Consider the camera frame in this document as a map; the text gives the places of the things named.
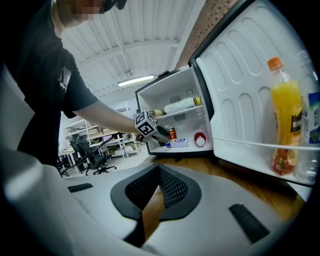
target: ceiling light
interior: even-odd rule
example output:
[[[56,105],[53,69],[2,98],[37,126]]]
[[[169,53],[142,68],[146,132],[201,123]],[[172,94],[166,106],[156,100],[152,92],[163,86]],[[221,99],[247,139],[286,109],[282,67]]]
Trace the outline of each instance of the ceiling light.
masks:
[[[141,82],[145,82],[147,80],[152,80],[154,78],[155,78],[154,75],[142,76],[142,77],[138,77],[138,78],[134,78],[134,79],[118,82],[118,86],[127,86],[127,85],[130,85],[130,84],[141,84]]]

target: white corrugated ceiling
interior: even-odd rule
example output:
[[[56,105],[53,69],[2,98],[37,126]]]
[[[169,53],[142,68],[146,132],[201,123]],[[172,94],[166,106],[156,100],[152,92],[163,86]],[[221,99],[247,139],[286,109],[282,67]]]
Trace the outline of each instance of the white corrugated ceiling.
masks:
[[[63,46],[90,91],[104,102],[134,97],[141,85],[118,82],[174,69],[205,0],[128,0],[68,28]]]

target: wooden tabletop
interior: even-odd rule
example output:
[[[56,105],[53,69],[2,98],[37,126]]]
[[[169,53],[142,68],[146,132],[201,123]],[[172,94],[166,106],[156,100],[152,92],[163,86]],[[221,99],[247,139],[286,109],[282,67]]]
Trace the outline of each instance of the wooden tabletop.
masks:
[[[196,172],[229,179],[270,205],[285,221],[294,217],[303,205],[303,200],[285,181],[218,160],[214,156],[182,159],[156,158],[153,162],[189,168]],[[157,189],[142,211],[146,239],[159,225],[159,217],[164,208],[163,195],[160,189]]]

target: red can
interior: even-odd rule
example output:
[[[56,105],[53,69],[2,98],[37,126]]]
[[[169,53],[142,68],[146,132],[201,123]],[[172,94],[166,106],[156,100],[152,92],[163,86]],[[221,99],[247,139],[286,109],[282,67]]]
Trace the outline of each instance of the red can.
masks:
[[[167,129],[167,131],[169,132],[169,139],[177,139],[177,133],[176,133],[176,129],[174,127],[170,127]]]

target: black t-shirt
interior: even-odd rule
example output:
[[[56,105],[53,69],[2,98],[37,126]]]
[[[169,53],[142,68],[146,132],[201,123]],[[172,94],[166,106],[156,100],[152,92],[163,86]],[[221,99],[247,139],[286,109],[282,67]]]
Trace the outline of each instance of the black t-shirt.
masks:
[[[5,63],[35,112],[18,150],[56,166],[61,111],[68,118],[98,99],[86,87],[75,58],[54,31],[51,1],[28,20]]]

